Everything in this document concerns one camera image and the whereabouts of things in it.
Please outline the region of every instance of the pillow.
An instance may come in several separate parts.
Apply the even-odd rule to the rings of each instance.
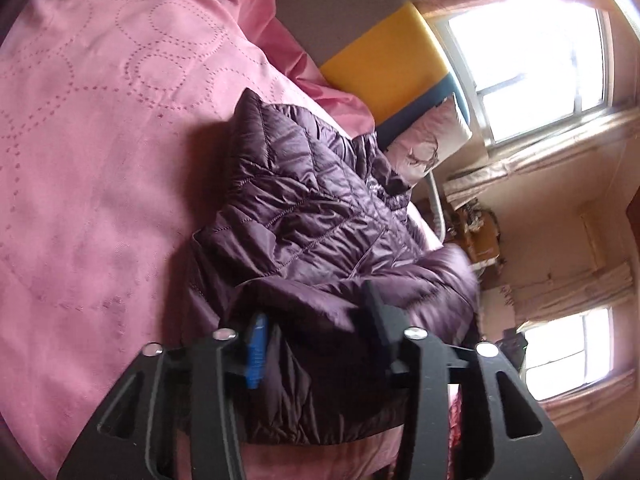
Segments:
[[[396,173],[415,186],[470,138],[471,130],[452,94],[398,135],[385,155]]]

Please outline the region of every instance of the pink bed sheet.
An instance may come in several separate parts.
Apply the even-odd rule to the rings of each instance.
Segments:
[[[222,199],[245,87],[351,136],[373,127],[274,0],[32,0],[0,48],[0,413],[47,478],[140,347],[178,343],[184,246]],[[388,462],[398,434],[368,459],[352,446],[358,473]],[[323,452],[302,460],[326,465]]]

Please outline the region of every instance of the quilted jacket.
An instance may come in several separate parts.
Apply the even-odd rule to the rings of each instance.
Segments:
[[[347,139],[249,89],[230,127],[225,204],[193,236],[186,337],[268,315],[265,378],[236,399],[242,437],[338,444],[402,424],[405,392],[380,379],[360,335],[362,283],[459,343],[478,290],[465,255],[424,250],[375,134]]]

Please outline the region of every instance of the window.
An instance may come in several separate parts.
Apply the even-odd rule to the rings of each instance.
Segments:
[[[601,16],[560,0],[508,0],[436,24],[487,145],[603,105]]]
[[[597,308],[524,331],[524,381],[536,400],[563,394],[611,370],[610,312]]]

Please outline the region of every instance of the metal rivet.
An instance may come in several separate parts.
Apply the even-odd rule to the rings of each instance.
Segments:
[[[213,333],[213,339],[218,341],[229,341],[236,337],[236,331],[231,328],[219,328]]]
[[[496,357],[499,354],[498,347],[493,343],[484,341],[476,345],[476,352],[482,357]]]
[[[427,331],[419,326],[410,326],[404,330],[404,337],[414,340],[424,339],[427,337]]]
[[[146,357],[155,357],[162,353],[162,345],[160,343],[149,343],[142,349],[142,355]]]

